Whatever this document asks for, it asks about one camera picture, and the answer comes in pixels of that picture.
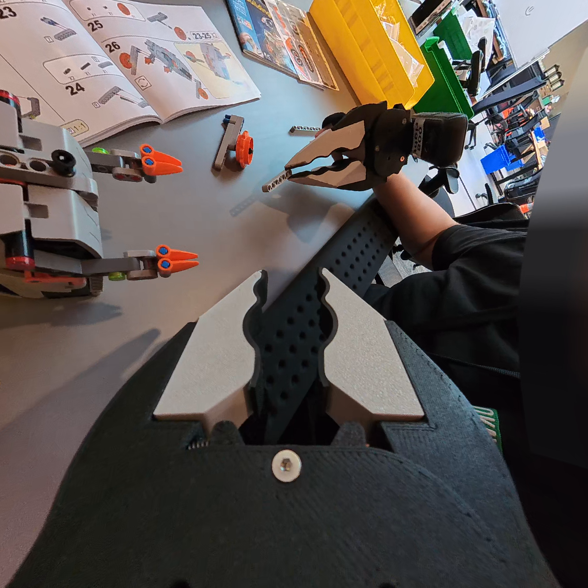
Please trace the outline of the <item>grey robot model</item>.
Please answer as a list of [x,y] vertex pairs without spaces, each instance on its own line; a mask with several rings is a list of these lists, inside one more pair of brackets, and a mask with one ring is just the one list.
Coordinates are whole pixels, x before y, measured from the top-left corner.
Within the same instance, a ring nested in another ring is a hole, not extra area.
[[146,281],[199,265],[195,253],[159,245],[106,258],[97,173],[155,183],[182,172],[177,158],[141,145],[139,153],[84,150],[65,129],[33,120],[1,90],[1,296],[98,296],[104,278]]

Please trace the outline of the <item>yellow plastic bin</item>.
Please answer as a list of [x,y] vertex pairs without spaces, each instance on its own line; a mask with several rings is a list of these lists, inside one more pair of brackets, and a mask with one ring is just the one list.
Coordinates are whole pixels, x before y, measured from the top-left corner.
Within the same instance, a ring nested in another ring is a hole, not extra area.
[[361,104],[415,109],[433,86],[398,1],[313,1],[310,13]]

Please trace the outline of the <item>brown sticker sheet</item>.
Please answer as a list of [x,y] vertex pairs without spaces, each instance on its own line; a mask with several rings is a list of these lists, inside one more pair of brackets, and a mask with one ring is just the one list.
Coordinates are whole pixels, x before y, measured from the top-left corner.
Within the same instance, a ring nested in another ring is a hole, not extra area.
[[296,31],[300,55],[308,71],[308,83],[338,91],[339,87],[320,48],[307,13],[296,6],[290,7],[292,30]]

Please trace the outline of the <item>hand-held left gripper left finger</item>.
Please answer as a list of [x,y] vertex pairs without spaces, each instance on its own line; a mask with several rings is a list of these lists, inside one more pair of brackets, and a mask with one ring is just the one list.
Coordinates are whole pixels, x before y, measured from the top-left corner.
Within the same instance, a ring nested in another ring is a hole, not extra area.
[[252,413],[249,389],[261,370],[254,341],[266,302],[268,274],[255,271],[202,314],[153,412],[157,420],[219,422],[241,427]]

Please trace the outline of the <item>blue instruction booklet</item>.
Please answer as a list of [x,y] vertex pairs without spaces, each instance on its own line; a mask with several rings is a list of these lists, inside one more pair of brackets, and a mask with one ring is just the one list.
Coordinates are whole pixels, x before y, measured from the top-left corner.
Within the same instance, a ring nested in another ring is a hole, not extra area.
[[226,1],[243,54],[298,79],[265,1]]

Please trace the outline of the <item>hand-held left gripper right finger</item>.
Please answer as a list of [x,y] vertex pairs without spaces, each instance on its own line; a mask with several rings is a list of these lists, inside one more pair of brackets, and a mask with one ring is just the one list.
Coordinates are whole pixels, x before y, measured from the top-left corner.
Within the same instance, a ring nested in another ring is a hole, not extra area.
[[424,410],[385,318],[332,272],[319,269],[333,328],[319,358],[326,413],[366,434],[380,422],[420,422]]

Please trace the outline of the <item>white orange sticker sheet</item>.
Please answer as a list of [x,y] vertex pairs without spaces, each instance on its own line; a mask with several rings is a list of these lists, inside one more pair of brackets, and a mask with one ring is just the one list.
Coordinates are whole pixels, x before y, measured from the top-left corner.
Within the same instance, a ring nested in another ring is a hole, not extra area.
[[286,4],[282,1],[266,1],[265,4],[268,7],[299,81],[322,88],[322,79],[307,51],[306,44],[297,26],[290,19]]

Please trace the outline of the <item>green plastic bin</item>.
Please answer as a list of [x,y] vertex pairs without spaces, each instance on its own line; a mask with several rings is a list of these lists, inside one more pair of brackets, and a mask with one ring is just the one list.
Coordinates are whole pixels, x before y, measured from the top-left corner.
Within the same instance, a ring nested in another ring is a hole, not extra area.
[[448,112],[461,113],[470,120],[473,108],[467,98],[444,48],[439,47],[440,39],[433,36],[421,45],[424,58],[434,77],[434,83],[413,107],[415,113]]
[[433,36],[445,42],[452,58],[455,60],[470,60],[473,52],[462,30],[455,11],[450,11],[439,25],[433,30]]

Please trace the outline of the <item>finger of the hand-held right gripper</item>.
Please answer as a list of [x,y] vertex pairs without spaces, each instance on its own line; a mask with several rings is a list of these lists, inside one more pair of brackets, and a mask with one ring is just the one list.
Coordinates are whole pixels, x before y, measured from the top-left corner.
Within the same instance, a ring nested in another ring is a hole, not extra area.
[[330,166],[294,173],[290,181],[300,185],[342,190],[365,190],[366,168],[352,159],[336,160]]
[[365,133],[364,120],[358,120],[338,129],[327,129],[298,151],[285,165],[285,170],[292,171],[309,165],[316,159],[327,158],[337,149],[343,152],[353,151],[360,147]]

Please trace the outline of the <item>open instruction booklet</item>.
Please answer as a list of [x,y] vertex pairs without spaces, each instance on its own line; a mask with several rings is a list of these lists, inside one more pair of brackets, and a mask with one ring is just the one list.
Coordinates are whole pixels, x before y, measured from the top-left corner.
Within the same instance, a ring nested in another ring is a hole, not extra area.
[[1,89],[82,146],[261,97],[202,7],[136,1],[1,1]]

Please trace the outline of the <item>blue plastic bin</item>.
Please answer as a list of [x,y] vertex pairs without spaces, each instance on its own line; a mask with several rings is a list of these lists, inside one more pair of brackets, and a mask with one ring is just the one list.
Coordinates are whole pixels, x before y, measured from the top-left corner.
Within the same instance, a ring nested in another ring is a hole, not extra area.
[[495,173],[501,169],[511,171],[518,167],[519,157],[510,153],[505,145],[500,145],[497,149],[481,158],[481,165],[487,175]]

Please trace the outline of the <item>person's right forearm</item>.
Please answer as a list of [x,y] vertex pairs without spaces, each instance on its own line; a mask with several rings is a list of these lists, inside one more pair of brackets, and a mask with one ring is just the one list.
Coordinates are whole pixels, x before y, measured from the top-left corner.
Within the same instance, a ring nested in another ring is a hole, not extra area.
[[390,217],[405,250],[416,262],[432,270],[432,252],[437,239],[458,223],[403,173],[389,176],[373,192]]

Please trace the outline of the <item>grey beam assembly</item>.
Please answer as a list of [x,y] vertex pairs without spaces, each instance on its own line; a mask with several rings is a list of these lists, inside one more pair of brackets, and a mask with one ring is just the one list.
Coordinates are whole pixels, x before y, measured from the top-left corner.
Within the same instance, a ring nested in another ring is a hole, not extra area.
[[236,144],[238,137],[241,134],[244,118],[238,115],[225,115],[222,122],[224,127],[224,135],[217,150],[217,155],[213,163],[213,168],[216,171],[221,171],[227,154],[230,151],[236,151]]

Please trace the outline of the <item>black office chair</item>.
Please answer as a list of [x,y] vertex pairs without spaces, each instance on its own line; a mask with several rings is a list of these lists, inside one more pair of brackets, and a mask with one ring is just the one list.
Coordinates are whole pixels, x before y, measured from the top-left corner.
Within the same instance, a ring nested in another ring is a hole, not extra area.
[[437,169],[436,175],[432,178],[425,176],[418,189],[430,198],[435,198],[441,189],[448,194],[456,194],[459,190],[459,169],[455,165],[430,169],[433,168]]

